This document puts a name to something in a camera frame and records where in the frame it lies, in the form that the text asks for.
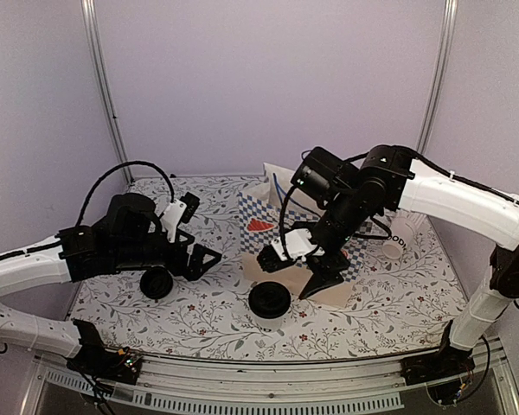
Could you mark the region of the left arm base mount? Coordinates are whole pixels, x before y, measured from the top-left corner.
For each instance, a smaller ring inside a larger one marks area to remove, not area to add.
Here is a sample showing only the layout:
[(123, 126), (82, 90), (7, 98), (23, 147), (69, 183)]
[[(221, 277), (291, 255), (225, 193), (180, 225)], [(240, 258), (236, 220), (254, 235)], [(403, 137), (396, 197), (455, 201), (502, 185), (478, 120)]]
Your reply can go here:
[(129, 348), (109, 351), (98, 346), (82, 346), (67, 358), (67, 368), (99, 380), (136, 385), (142, 367), (141, 355)]

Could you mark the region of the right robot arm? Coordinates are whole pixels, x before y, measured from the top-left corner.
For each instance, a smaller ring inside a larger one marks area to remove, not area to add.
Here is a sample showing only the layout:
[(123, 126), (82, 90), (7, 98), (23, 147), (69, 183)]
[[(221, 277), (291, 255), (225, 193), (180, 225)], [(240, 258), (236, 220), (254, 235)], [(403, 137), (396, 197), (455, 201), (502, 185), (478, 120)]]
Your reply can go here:
[(406, 358), (402, 375), (410, 383), (447, 377), (473, 368), (472, 349), (509, 304), (519, 299), (519, 195), (457, 176), (399, 145), (379, 145), (360, 156), (341, 159), (314, 148), (291, 180), (322, 210), (315, 222), (280, 227), (271, 244), (274, 261), (265, 255), (263, 270), (275, 271), (304, 260), (312, 275), (301, 291), (310, 297), (342, 282), (347, 265), (343, 245), (360, 225), (385, 210), (425, 214), (469, 229), (492, 240), (490, 275), (467, 308), (450, 321), (438, 351)]

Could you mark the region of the black plastic cup lid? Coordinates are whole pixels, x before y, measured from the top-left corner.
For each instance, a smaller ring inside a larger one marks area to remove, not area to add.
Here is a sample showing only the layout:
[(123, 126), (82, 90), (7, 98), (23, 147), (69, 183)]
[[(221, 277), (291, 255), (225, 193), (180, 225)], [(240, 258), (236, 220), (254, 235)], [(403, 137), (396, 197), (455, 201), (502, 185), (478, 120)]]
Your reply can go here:
[(274, 281), (255, 285), (249, 292), (248, 305), (258, 317), (275, 319), (283, 316), (291, 307), (291, 293)]

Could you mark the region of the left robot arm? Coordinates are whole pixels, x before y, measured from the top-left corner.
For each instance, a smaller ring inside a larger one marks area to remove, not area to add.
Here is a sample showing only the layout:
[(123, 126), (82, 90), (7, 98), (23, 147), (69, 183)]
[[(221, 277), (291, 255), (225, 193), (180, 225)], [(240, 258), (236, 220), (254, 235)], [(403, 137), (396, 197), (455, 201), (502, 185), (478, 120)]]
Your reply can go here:
[[(95, 224), (78, 220), (40, 243), (0, 254), (0, 298), (122, 271), (142, 271), (141, 291), (150, 299), (163, 298), (174, 277), (196, 281), (221, 261), (220, 253), (197, 244), (179, 227), (199, 205), (197, 196), (186, 193), (170, 198), (158, 214), (155, 202), (145, 195), (115, 195)], [(93, 324), (49, 320), (1, 303), (0, 342), (77, 358), (93, 375), (105, 374), (112, 365)]]

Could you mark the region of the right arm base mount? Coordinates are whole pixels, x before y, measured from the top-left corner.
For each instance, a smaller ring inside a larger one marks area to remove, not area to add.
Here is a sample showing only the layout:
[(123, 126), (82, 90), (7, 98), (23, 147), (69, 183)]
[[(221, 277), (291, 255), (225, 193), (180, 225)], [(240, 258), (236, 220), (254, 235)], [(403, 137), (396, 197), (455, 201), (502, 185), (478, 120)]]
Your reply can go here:
[(469, 372), (474, 368), (471, 351), (444, 347), (430, 354), (402, 359), (400, 376), (411, 386)]

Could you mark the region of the stack of black cup lids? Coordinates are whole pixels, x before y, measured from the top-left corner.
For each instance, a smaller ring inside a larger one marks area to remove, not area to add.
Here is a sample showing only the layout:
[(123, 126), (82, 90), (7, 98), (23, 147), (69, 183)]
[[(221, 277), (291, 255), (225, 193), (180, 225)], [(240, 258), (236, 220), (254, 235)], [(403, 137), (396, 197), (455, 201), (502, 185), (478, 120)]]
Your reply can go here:
[(163, 267), (151, 268), (144, 272), (139, 281), (139, 289), (152, 300), (168, 296), (173, 288), (173, 278)]

